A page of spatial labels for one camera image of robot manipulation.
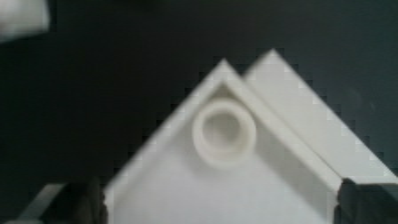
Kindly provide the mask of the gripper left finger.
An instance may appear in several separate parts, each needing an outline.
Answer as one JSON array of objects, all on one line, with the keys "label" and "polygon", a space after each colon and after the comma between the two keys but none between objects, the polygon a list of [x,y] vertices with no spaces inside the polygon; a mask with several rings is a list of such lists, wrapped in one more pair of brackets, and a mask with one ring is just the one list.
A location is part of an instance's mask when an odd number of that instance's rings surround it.
[{"label": "gripper left finger", "polygon": [[106,224],[105,193],[96,178],[44,185],[14,224]]}]

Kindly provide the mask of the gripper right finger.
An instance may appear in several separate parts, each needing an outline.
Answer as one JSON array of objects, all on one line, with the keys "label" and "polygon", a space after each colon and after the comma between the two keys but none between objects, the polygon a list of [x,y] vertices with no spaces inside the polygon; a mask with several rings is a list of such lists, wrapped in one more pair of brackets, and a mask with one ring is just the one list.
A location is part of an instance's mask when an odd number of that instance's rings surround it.
[{"label": "gripper right finger", "polygon": [[398,224],[398,184],[343,180],[336,224]]}]

